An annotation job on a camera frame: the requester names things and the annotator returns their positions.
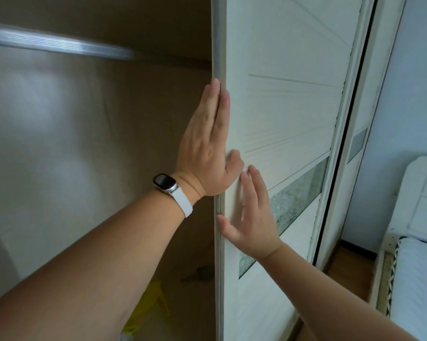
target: bed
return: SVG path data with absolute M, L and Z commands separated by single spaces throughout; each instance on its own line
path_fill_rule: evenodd
M 406 169 L 375 272 L 370 304 L 427 341 L 427 157 Z

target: hand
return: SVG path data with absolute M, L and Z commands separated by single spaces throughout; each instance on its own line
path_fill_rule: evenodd
M 279 238 L 275 219 L 270 210 L 270 199 L 261 173 L 250 165 L 249 172 L 242 172 L 240 178 L 244 193 L 243 219 L 235 228 L 223 215 L 216 221 L 221 234 L 240 251 L 258 261 L 276 252 L 284 243 Z
M 213 78 L 205 87 L 180 143 L 176 171 L 172 176 L 178 183 L 187 183 L 186 186 L 196 192 L 198 200 L 203 196 L 221 194 L 243 170 L 244 162 L 238 150 L 233 150 L 226 160 L 230 108 L 228 91 L 220 93 L 220 81 Z

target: watch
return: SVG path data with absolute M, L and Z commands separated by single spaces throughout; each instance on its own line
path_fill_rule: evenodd
M 174 178 L 168 176 L 167 174 L 159 174 L 154 178 L 154 186 L 161 192 L 172 196 L 180 208 L 182 208 L 185 217 L 188 217 L 191 212 L 193 212 L 193 206 L 191 205 L 185 193 L 182 191 L 182 188 L 177 185 L 177 182 Z

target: black watch screen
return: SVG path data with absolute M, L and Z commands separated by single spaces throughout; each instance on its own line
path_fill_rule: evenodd
M 177 182 L 174 178 L 168 176 L 167 174 L 159 174 L 158 176 L 155 176 L 154 184 L 162 190 L 169 190 L 174 187 Z

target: brown floor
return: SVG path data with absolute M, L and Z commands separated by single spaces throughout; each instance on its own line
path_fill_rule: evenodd
M 366 301 L 373 281 L 373 269 L 373 260 L 339 247 L 327 274 L 343 287 Z M 308 329 L 302 326 L 296 341 L 315 341 L 315 339 Z

